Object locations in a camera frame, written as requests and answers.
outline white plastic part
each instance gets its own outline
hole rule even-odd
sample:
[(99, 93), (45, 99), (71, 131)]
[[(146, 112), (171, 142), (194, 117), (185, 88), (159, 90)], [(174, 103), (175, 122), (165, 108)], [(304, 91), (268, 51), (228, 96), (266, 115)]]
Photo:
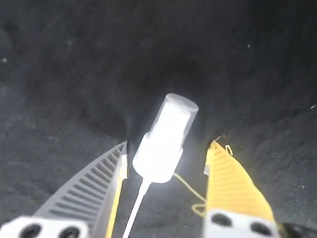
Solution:
[(135, 217), (137, 216), (137, 213), (139, 211), (139, 208), (140, 208), (141, 202), (143, 200), (143, 197), (147, 193), (150, 184), (151, 184), (151, 182), (149, 182), (149, 181), (146, 181), (146, 180), (142, 181), (142, 184), (141, 184), (140, 189), (139, 189), (138, 197), (135, 200), (132, 212), (130, 214), (130, 217), (129, 217), (127, 226), (125, 227), (125, 230), (124, 230), (122, 238), (128, 238), (129, 237), (129, 234), (130, 234), (130, 231), (132, 229), (132, 225), (134, 223)]
[(81, 221), (18, 217), (0, 229), (0, 238), (88, 238), (88, 226)]
[(183, 143), (198, 112), (192, 101), (168, 94), (132, 161), (136, 172), (147, 181), (168, 182), (183, 153)]
[(230, 237), (280, 238), (280, 235), (275, 222), (228, 211), (209, 211), (205, 216), (203, 238)]

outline black background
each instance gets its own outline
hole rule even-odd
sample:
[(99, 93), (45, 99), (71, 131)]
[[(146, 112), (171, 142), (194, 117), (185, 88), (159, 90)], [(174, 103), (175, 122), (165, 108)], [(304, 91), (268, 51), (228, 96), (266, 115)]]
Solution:
[[(317, 2), (0, 0), (0, 221), (32, 214), (164, 96), (200, 112), (177, 168), (201, 194), (222, 136), (278, 221), (317, 226)], [(124, 183), (122, 235), (140, 178)], [(198, 237), (197, 199), (151, 185), (131, 237)]]

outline dark fabric surface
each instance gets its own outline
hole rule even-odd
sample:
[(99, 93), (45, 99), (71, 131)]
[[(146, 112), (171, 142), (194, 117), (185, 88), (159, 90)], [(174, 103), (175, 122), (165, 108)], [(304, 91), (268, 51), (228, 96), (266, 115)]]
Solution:
[[(223, 136), (279, 221), (317, 226), (317, 2), (1, 0), (0, 221), (32, 214), (112, 146), (131, 154), (164, 96), (200, 112), (177, 168), (201, 194)], [(123, 186), (120, 237), (140, 178)], [(198, 237), (197, 199), (151, 185), (131, 237)]]

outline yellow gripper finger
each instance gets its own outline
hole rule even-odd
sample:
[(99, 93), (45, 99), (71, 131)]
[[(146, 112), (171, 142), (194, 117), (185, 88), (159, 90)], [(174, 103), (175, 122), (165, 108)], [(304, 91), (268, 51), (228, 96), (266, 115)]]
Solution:
[(274, 221), (269, 203), (248, 173), (216, 141), (208, 149), (205, 172), (209, 174), (206, 212), (221, 209)]

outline screw hole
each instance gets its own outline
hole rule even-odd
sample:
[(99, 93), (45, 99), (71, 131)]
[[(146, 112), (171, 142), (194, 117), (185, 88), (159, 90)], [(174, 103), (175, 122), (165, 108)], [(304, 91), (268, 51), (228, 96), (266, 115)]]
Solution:
[(271, 230), (264, 224), (262, 223), (258, 223), (258, 222), (254, 222), (251, 224), (251, 230), (253, 232), (259, 233), (261, 235), (264, 236), (271, 236), (272, 232)]
[(35, 238), (39, 235), (41, 226), (38, 224), (31, 224), (23, 229), (20, 238)]
[(221, 214), (221, 213), (217, 213), (215, 215), (212, 216), (211, 221), (213, 223), (216, 223), (220, 226), (224, 226), (224, 227), (231, 227), (232, 226), (232, 221), (230, 218), (228, 218), (227, 216)]
[(75, 227), (66, 228), (59, 235), (59, 238), (78, 238), (78, 237), (79, 237), (79, 230)]

